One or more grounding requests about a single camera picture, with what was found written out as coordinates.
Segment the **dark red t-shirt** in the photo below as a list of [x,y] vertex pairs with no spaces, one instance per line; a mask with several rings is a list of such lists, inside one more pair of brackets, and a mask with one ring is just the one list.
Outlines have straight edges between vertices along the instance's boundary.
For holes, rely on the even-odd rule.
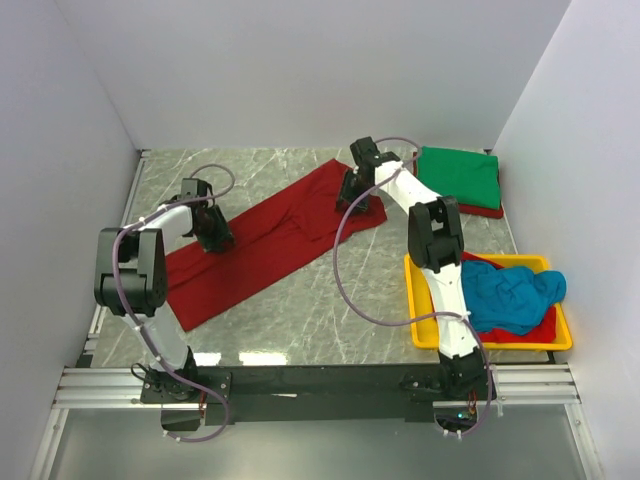
[[259,293],[333,248],[335,236],[377,227],[382,201],[341,226],[337,196],[347,165],[332,159],[229,222],[235,245],[207,253],[193,242],[166,258],[168,304],[186,332]]

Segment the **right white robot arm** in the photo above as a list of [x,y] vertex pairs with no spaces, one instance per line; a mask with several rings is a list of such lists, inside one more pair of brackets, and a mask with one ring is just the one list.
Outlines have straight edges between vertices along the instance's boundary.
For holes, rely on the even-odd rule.
[[407,250],[410,260],[419,268],[430,290],[434,311],[405,320],[411,325],[435,319],[438,328],[440,364],[434,390],[452,399],[487,387],[487,399],[494,396],[494,382],[488,355],[473,329],[462,288],[462,254],[464,236],[458,203],[422,184],[411,172],[416,156],[401,160],[391,151],[382,152],[370,137],[350,145],[355,167],[343,177],[336,206],[345,210],[339,223],[332,249],[332,268],[339,293],[348,307],[366,321],[391,326],[359,309],[346,293],[338,267],[338,248],[347,220],[354,210],[364,210],[369,197],[386,193],[408,218]]

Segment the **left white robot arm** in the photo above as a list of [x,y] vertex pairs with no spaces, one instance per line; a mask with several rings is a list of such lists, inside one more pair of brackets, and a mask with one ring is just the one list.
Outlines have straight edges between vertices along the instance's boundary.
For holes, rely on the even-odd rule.
[[235,243],[210,183],[188,177],[178,195],[153,214],[98,235],[94,297],[134,330],[153,357],[144,381],[176,401],[193,399],[200,378],[190,347],[177,327],[156,314],[168,298],[166,247],[193,237],[205,253],[223,253]]

